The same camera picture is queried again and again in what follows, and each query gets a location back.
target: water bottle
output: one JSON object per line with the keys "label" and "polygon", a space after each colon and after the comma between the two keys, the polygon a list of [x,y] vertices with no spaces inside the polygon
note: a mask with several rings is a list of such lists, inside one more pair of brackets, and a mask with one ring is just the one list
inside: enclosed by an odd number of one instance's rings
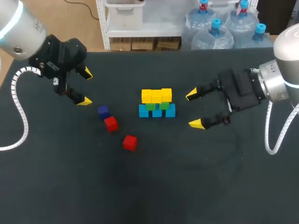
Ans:
{"label": "water bottle", "polygon": [[211,26],[212,20],[216,18],[214,10],[208,9],[208,0],[200,0],[200,7],[193,9],[184,18],[182,31],[182,50],[191,50],[194,35],[205,26]]}
{"label": "water bottle", "polygon": [[209,29],[202,29],[193,38],[192,50],[197,49],[231,49],[234,38],[230,31],[221,26],[220,19],[214,19]]}
{"label": "water bottle", "polygon": [[[235,4],[235,8],[233,11],[237,10],[238,9],[238,3]],[[231,13],[232,11],[228,11],[226,13],[224,13],[223,15],[220,16],[221,18],[221,21],[222,21],[222,24],[225,24],[226,21],[228,20],[228,15]]]}
{"label": "water bottle", "polygon": [[273,48],[273,42],[265,36],[265,31],[265,24],[257,24],[254,35],[240,40],[235,48]]}
{"label": "water bottle", "polygon": [[239,40],[253,35],[256,25],[259,23],[256,15],[251,12],[247,12],[247,8],[249,6],[248,1],[242,0],[240,6],[240,13],[237,15],[236,10],[230,12],[225,23],[225,26],[234,37],[235,44],[238,43]]}

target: blue bottle cap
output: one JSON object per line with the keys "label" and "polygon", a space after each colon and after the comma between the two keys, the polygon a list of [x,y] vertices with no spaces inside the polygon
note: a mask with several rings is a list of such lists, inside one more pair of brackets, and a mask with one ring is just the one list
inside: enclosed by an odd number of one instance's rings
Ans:
{"label": "blue bottle cap", "polygon": [[240,6],[241,6],[242,9],[248,8],[249,2],[246,1],[246,0],[242,0],[241,3],[240,3]]}
{"label": "blue bottle cap", "polygon": [[200,0],[201,4],[207,4],[209,2],[209,0]]}
{"label": "blue bottle cap", "polygon": [[263,34],[265,31],[266,31],[266,25],[265,24],[262,24],[262,23],[257,24],[256,33]]}
{"label": "blue bottle cap", "polygon": [[212,28],[219,29],[221,26],[221,20],[220,19],[214,19],[212,21]]}

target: blue block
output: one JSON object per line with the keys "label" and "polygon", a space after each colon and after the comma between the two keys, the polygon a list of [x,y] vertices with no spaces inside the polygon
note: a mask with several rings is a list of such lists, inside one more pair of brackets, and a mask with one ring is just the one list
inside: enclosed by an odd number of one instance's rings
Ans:
{"label": "blue block", "polygon": [[98,113],[100,115],[101,120],[105,120],[110,117],[109,109],[107,105],[99,106]]}
{"label": "blue block", "polygon": [[153,118],[161,118],[162,110],[159,109],[159,104],[156,105],[156,109],[153,111]]}
{"label": "blue block", "polygon": [[149,111],[146,110],[145,104],[139,105],[139,117],[140,118],[148,118],[149,117]]}
{"label": "blue block", "polygon": [[176,106],[175,104],[169,104],[169,109],[166,110],[167,118],[175,118],[176,117]]}

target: dark mat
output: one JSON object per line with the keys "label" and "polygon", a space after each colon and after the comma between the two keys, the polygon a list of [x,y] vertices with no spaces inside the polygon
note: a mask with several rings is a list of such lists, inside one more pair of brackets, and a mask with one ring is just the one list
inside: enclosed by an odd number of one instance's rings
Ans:
{"label": "dark mat", "polygon": [[[52,81],[24,74],[17,84],[29,136],[0,153],[0,222],[4,224],[198,224],[299,221],[298,119],[275,156],[264,149],[267,102],[208,131],[188,122],[223,109],[217,93],[185,95],[217,72],[258,67],[271,49],[175,53],[90,53],[94,79],[72,73],[69,83],[91,106],[75,106]],[[0,144],[23,131],[10,95],[14,62],[0,89]],[[172,88],[175,119],[140,119],[141,89]],[[109,134],[97,106],[119,122]],[[291,111],[274,105],[271,142]],[[134,153],[122,148],[138,137]]]}

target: cardboard box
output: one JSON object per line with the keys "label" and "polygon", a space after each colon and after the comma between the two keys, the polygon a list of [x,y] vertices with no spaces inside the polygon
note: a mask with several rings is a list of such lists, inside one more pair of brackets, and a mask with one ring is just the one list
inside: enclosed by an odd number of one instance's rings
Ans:
{"label": "cardboard box", "polygon": [[179,50],[181,38],[176,37],[160,37],[158,40],[157,47],[162,50]]}
{"label": "cardboard box", "polygon": [[154,51],[162,51],[161,47],[155,46]]}
{"label": "cardboard box", "polygon": [[110,49],[112,51],[131,51],[132,38],[131,37],[110,38]]}
{"label": "cardboard box", "polygon": [[278,35],[270,35],[269,37],[270,37],[270,39],[271,39],[273,42],[275,42],[275,40],[276,40],[276,38],[278,37]]}
{"label": "cardboard box", "polygon": [[134,37],[132,42],[132,50],[146,51],[154,49],[154,37]]}

